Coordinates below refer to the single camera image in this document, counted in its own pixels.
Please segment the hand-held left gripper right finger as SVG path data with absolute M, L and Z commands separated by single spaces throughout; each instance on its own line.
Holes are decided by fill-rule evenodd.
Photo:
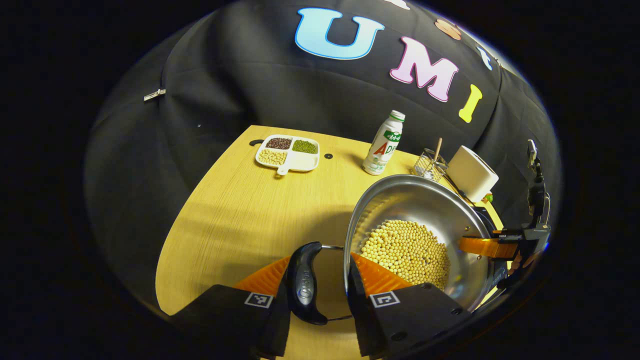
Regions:
M 436 285 L 412 285 L 354 252 L 347 284 L 359 352 L 369 358 L 402 358 L 432 347 L 472 316 Z

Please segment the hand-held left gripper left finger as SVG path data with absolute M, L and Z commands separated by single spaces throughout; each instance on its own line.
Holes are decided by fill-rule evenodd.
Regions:
M 290 331 L 284 278 L 290 256 L 236 285 L 215 284 L 169 321 L 206 348 L 207 360 L 274 360 Z

